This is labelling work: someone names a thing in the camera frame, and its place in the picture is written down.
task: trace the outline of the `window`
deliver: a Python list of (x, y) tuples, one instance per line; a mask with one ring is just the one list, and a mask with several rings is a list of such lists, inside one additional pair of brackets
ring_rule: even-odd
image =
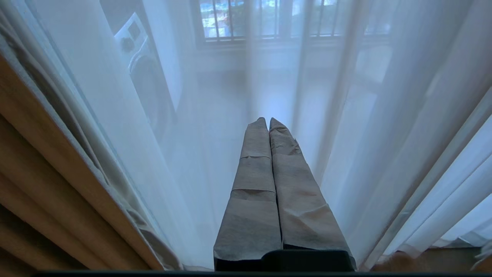
[[(298, 37), (302, 33), (303, 0), (196, 0), (202, 30), (197, 30), (199, 41), (244, 41), (246, 11), (254, 5), (255, 34), (262, 39)], [(366, 36), (388, 35), (398, 0), (374, 1)], [(349, 0), (315, 0), (309, 23), (309, 34), (316, 38), (343, 35), (349, 12)]]

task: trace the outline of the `beige curtain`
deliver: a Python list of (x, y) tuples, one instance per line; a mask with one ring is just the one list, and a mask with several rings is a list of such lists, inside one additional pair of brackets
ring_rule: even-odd
[(8, 22), (0, 13), (0, 275), (182, 269)]

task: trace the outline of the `brown paper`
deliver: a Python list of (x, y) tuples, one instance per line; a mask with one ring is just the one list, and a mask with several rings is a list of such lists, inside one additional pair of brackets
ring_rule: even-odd
[(270, 146), (284, 249), (344, 250), (353, 262), (299, 144), (274, 118), (270, 121)]
[(263, 117), (248, 125), (214, 259), (260, 260), (282, 249), (270, 139)]

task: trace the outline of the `sheer white curtain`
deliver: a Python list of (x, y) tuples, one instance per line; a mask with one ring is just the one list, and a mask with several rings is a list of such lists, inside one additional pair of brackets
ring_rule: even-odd
[(10, 3), (185, 265), (213, 268), (260, 116), (302, 146), (359, 268), (490, 238), (490, 1)]

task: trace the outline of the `washing machine door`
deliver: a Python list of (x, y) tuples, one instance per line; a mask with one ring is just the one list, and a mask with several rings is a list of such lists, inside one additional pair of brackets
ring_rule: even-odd
[(130, 71), (133, 85), (160, 144), (171, 127), (174, 113), (164, 75), (158, 63), (149, 56), (141, 56), (133, 64)]

